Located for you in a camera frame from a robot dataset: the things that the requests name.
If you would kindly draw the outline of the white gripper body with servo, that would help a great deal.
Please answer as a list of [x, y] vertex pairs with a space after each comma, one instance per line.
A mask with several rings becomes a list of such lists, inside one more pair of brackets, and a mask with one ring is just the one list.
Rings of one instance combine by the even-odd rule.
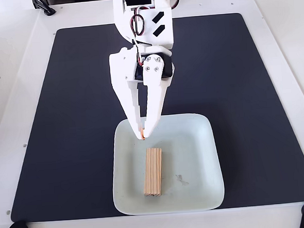
[[171, 78], [174, 73], [174, 65], [172, 63], [172, 52], [163, 46], [140, 45], [132, 48], [123, 47], [118, 53], [109, 56], [110, 74], [122, 76], [127, 81], [141, 82], [143, 81], [144, 66], [138, 63], [138, 59], [142, 63], [151, 60], [152, 55], [158, 55], [160, 61], [164, 63], [162, 71], [162, 79]]

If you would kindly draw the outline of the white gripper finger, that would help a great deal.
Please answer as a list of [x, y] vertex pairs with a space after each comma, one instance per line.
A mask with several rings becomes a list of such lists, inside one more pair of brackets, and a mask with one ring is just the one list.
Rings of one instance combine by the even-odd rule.
[[138, 83], [132, 81], [117, 81], [112, 82], [115, 94], [126, 114], [129, 124], [134, 132], [134, 135], [139, 140], [144, 140], [143, 127], [140, 117], [140, 106], [138, 102]]
[[147, 87], [146, 121], [143, 136], [148, 138], [160, 121], [167, 88], [172, 78], [162, 78], [164, 61], [159, 55], [149, 55], [143, 64], [143, 85]]

